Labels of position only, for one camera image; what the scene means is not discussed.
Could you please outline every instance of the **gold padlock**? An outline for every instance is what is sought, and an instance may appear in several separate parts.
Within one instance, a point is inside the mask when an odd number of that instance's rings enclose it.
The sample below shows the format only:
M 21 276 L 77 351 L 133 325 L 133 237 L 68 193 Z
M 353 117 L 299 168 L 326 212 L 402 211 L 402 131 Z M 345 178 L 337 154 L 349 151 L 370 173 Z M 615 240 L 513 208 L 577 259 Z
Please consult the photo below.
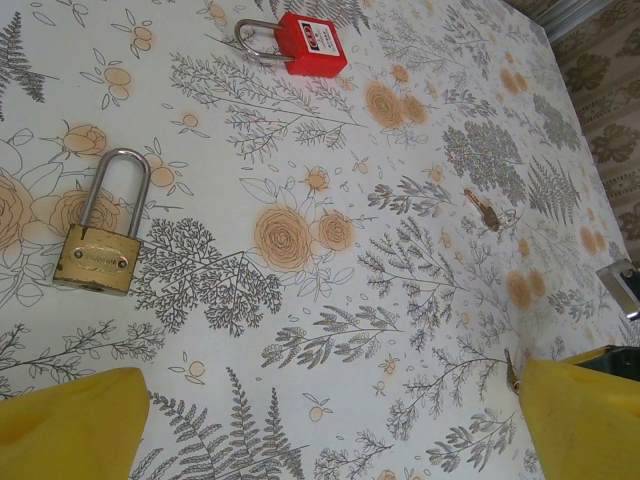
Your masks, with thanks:
M 91 212 L 98 198 L 104 174 L 109 162 L 118 155 L 136 160 L 143 170 L 138 198 L 126 236 L 89 226 Z M 150 182 L 151 169 L 147 160 L 138 152 L 119 148 L 107 152 L 100 159 L 80 222 L 71 225 L 62 247 L 58 266 L 53 275 L 54 283 L 92 292 L 127 294 L 140 251 L 141 242 L 135 236 L 140 226 Z

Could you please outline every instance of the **gray fern pattern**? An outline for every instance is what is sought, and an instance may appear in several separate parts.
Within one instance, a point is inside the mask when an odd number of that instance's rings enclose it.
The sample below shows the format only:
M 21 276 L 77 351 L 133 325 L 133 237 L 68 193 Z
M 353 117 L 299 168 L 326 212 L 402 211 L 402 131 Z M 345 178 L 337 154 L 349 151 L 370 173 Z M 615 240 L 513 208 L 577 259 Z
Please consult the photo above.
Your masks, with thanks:
M 0 121 L 2 96 L 9 83 L 17 82 L 22 90 L 38 103 L 44 103 L 43 86 L 45 76 L 31 71 L 31 65 L 23 53 L 22 17 L 20 12 L 13 15 L 11 23 L 0 31 Z
M 164 472 L 175 465 L 180 471 L 173 478 L 304 479 L 301 450 L 306 446 L 293 448 L 287 439 L 281 424 L 276 390 L 271 391 L 264 428 L 256 428 L 257 422 L 253 420 L 251 405 L 242 384 L 233 370 L 227 368 L 227 373 L 235 403 L 231 413 L 231 429 L 220 423 L 210 423 L 206 407 L 199 409 L 193 404 L 187 409 L 187 404 L 182 400 L 168 399 L 159 393 L 151 394 L 153 405 L 170 419 L 169 426 L 173 428 L 179 448 L 177 454 L 165 460 L 156 471 L 164 466 Z M 154 452 L 160 453 L 153 450 L 140 462 L 134 473 L 144 472 L 148 468 L 158 455 Z
M 545 164 L 533 158 L 529 171 L 529 206 L 557 222 L 573 224 L 574 208 L 580 194 L 562 165 L 555 166 L 545 157 Z

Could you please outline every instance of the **key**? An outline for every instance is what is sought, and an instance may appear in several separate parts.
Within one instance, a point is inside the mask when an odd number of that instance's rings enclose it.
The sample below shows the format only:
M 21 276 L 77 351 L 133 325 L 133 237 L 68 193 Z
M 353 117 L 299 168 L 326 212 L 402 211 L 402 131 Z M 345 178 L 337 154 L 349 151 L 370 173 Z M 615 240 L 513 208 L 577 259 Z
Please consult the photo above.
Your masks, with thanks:
M 493 230 L 494 232 L 500 230 L 500 220 L 498 219 L 498 215 L 496 215 L 495 210 L 488 205 L 484 205 L 480 201 L 480 199 L 476 197 L 468 188 L 464 189 L 464 194 L 476 206 L 476 208 L 480 212 L 480 215 L 482 216 L 482 221 L 487 226 L 487 228 L 489 230 Z

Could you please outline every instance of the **yellow object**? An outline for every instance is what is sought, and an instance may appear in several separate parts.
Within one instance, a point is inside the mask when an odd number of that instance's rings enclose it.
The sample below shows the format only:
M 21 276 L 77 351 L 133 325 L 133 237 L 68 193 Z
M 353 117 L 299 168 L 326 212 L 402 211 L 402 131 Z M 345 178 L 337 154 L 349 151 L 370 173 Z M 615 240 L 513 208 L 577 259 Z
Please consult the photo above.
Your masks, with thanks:
M 520 405 L 547 480 L 640 478 L 640 382 L 529 359 Z
M 148 411 L 137 368 L 0 402 L 0 479 L 126 480 Z

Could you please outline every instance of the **padlock shackle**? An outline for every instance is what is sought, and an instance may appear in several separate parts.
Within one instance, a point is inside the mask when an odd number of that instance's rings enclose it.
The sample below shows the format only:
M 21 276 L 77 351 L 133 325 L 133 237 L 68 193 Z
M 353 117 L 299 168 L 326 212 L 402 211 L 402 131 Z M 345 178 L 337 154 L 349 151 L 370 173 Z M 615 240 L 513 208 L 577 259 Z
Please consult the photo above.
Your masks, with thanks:
M 238 20 L 238 23 L 236 23 L 236 26 L 233 29 L 233 33 L 236 37 L 236 40 L 240 44 L 240 46 L 249 55 L 256 58 L 265 58 L 267 60 L 280 60 L 281 62 L 293 62 L 295 60 L 295 58 L 293 57 L 287 57 L 285 55 L 278 55 L 275 53 L 258 52 L 257 50 L 254 50 L 253 48 L 251 48 L 249 45 L 246 44 L 246 42 L 242 38 L 242 35 L 240 34 L 240 30 L 242 30 L 242 27 L 244 27 L 245 25 L 251 25 L 253 27 L 261 27 L 261 28 L 270 28 L 271 30 L 282 30 L 284 27 L 282 27 L 282 25 L 278 25 L 277 23 L 263 22 L 261 20 L 252 20 L 250 18 L 243 18 L 242 20 Z
M 111 150 L 105 153 L 100 159 L 100 162 L 98 162 L 98 167 L 96 168 L 96 176 L 93 177 L 93 182 L 91 183 L 91 188 L 89 189 L 89 195 L 87 196 L 87 201 L 85 202 L 84 210 L 82 211 L 82 217 L 80 217 L 80 221 L 78 222 L 78 224 L 82 225 L 83 227 L 89 226 L 89 222 L 91 221 L 91 212 L 93 211 L 93 207 L 95 207 L 96 200 L 98 199 L 102 180 L 104 180 L 104 174 L 107 173 L 107 167 L 109 166 L 111 160 L 113 160 L 118 155 L 132 158 L 136 160 L 142 167 L 142 181 L 140 182 L 140 190 L 138 190 L 138 198 L 136 198 L 136 204 L 133 208 L 133 213 L 131 214 L 129 231 L 127 232 L 127 237 L 135 238 L 138 234 L 138 227 L 140 227 L 140 220 L 142 219 L 144 203 L 145 199 L 147 198 L 147 191 L 149 190 L 149 184 L 151 183 L 151 167 L 149 167 L 149 163 L 147 162 L 146 158 L 144 158 L 135 150 L 130 150 L 128 148 L 116 148 L 114 150 Z

